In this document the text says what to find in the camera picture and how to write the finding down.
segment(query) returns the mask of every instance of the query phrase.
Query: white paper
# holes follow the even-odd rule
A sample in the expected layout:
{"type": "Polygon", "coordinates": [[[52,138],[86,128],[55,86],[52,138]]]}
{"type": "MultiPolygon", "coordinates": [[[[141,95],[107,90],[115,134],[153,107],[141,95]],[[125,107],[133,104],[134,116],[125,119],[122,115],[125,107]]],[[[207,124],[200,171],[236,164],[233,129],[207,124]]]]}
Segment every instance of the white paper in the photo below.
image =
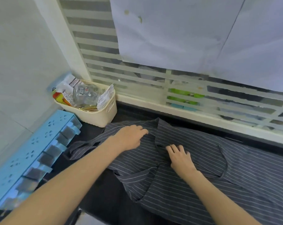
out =
{"type": "Polygon", "coordinates": [[[204,73],[244,0],[110,0],[124,61],[204,73]]]}
{"type": "Polygon", "coordinates": [[[214,73],[283,92],[283,0],[245,0],[214,73]]]}
{"type": "Polygon", "coordinates": [[[97,103],[98,110],[101,110],[106,106],[106,104],[109,102],[109,100],[113,96],[113,91],[114,91],[114,87],[112,84],[109,86],[109,88],[107,88],[107,90],[102,95],[100,95],[98,99],[98,103],[97,103]]]}

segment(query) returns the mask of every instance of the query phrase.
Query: left hand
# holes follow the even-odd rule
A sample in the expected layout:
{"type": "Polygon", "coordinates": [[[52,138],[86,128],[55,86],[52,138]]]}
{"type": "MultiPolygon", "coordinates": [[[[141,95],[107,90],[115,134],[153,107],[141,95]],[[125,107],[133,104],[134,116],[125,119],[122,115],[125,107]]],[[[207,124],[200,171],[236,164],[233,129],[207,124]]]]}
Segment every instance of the left hand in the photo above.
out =
{"type": "Polygon", "coordinates": [[[115,135],[109,137],[109,139],[121,151],[126,151],[137,148],[140,145],[140,139],[148,133],[148,130],[143,129],[142,126],[131,125],[121,128],[115,135]]]}

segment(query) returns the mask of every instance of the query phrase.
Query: black countertop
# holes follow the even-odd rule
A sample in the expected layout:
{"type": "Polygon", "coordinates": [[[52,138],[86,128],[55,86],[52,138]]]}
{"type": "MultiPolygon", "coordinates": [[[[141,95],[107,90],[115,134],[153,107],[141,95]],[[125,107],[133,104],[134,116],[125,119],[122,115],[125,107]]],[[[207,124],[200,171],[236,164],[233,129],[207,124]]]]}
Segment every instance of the black countertop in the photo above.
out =
{"type": "MultiPolygon", "coordinates": [[[[164,114],[161,112],[140,109],[119,102],[117,103],[117,109],[118,112],[112,122],[152,120],[159,117],[167,121],[171,125],[200,130],[217,136],[229,138],[245,145],[283,155],[283,146],[274,144],[272,142],[261,142],[260,140],[253,139],[249,136],[243,136],[240,134],[237,135],[236,133],[227,130],[203,125],[201,123],[164,114]]],[[[101,134],[104,131],[104,128],[83,123],[83,126],[80,130],[80,135],[76,135],[71,143],[78,140],[91,140],[101,134]]],[[[42,186],[48,180],[50,180],[55,175],[59,174],[61,171],[75,162],[74,160],[69,160],[68,158],[69,154],[66,150],[52,166],[53,171],[50,174],[46,174],[38,187],[42,186]]],[[[106,169],[96,180],[94,185],[91,187],[91,189],[79,204],[79,207],[72,213],[66,225],[72,225],[76,223],[76,219],[80,214],[79,208],[93,215],[104,223],[111,225],[151,225],[160,223],[164,223],[166,225],[176,224],[143,209],[139,204],[131,201],[129,196],[125,192],[125,189],[121,182],[118,181],[113,172],[108,169],[106,169]]],[[[9,212],[6,212],[4,216],[0,216],[0,221],[8,213],[9,212]]]]}

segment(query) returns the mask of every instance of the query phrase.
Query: blue organizer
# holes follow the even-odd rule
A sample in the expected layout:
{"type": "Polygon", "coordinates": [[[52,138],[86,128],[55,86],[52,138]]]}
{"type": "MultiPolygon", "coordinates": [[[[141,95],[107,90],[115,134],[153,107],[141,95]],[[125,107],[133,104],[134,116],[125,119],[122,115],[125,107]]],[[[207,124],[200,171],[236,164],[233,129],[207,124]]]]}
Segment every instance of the blue organizer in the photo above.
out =
{"type": "Polygon", "coordinates": [[[0,209],[13,209],[37,187],[82,124],[73,113],[57,110],[0,167],[0,209]]]}

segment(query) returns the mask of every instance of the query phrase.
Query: white wall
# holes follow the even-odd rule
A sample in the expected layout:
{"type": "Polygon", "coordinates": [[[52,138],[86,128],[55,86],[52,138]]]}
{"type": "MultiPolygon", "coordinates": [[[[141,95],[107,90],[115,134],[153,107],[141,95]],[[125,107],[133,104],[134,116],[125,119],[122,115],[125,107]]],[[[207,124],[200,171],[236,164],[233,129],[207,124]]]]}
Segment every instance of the white wall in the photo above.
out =
{"type": "Polygon", "coordinates": [[[33,0],[0,0],[0,164],[56,109],[46,87],[70,70],[33,0]]]}

